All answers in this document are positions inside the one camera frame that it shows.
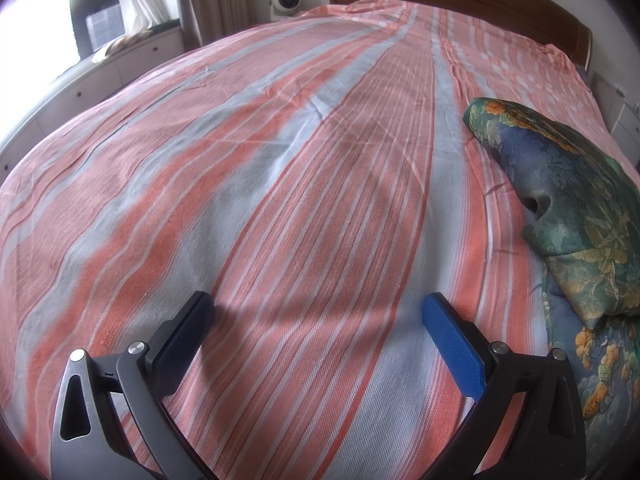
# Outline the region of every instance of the bed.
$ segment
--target bed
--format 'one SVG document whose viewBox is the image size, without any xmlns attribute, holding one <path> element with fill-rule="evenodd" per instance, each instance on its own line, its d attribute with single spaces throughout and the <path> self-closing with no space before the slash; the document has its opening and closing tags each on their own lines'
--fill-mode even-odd
<svg viewBox="0 0 640 480">
<path fill-rule="evenodd" d="M 547 352 L 530 212 L 463 124 L 469 101 L 568 124 L 640 184 L 576 68 L 590 44 L 549 0 L 332 0 L 62 126 L 0 188 L 0 404 L 27 455 L 50 473 L 72 350 L 121 351 L 205 290 L 215 328 L 166 406 L 217 476 L 418 478 L 470 407 L 421 326 L 426 294 Z"/>
</svg>

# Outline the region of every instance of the blue gripper pad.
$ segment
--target blue gripper pad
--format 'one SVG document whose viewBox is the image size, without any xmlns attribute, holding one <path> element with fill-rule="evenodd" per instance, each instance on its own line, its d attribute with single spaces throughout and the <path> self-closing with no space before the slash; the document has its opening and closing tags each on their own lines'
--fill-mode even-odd
<svg viewBox="0 0 640 480">
<path fill-rule="evenodd" d="M 447 364 L 460 392 L 478 402 L 486 388 L 484 363 L 448 312 L 439 293 L 428 295 L 422 304 L 422 323 Z"/>
</svg>

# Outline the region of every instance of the pillow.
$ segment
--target pillow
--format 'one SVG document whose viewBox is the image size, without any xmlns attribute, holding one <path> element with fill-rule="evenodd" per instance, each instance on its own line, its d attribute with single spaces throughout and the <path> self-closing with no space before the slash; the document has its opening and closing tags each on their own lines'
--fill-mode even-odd
<svg viewBox="0 0 640 480">
<path fill-rule="evenodd" d="M 640 193 L 620 165 L 523 105 L 474 99 L 464 121 L 536 213 L 522 230 L 585 327 L 640 313 Z"/>
</svg>

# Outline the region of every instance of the bedsheet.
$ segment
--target bedsheet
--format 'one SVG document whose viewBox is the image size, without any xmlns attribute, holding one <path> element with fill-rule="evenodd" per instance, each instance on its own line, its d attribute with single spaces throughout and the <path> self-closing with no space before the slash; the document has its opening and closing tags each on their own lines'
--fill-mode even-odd
<svg viewBox="0 0 640 480">
<path fill-rule="evenodd" d="M 427 293 L 546 354 L 543 264 L 462 122 L 476 96 L 571 125 L 640 183 L 562 52 L 397 0 L 218 41 L 43 140 L 0 188 L 0 404 L 32 460 L 49 473 L 73 349 L 122 351 L 207 290 L 216 325 L 165 403 L 217 476 L 420 476 L 470 407 Z"/>
</svg>

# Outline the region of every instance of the white cabinet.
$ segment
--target white cabinet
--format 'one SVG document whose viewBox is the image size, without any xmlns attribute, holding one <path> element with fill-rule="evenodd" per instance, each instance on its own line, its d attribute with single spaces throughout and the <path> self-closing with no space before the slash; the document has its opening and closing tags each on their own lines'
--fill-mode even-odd
<svg viewBox="0 0 640 480">
<path fill-rule="evenodd" d="M 4 148 L 0 148 L 0 184 L 43 137 L 38 123 L 31 120 L 12 137 Z"/>
<path fill-rule="evenodd" d="M 36 120 L 45 135 L 49 135 L 76 115 L 116 93 L 122 86 L 120 74 L 113 63 L 98 65 L 45 104 Z"/>
<path fill-rule="evenodd" d="M 636 166 L 640 162 L 640 118 L 627 104 L 623 105 L 611 136 L 616 140 L 626 158 Z"/>
<path fill-rule="evenodd" d="M 184 52 L 180 28 L 151 37 L 116 58 L 122 83 L 127 85 L 156 66 Z"/>
</svg>

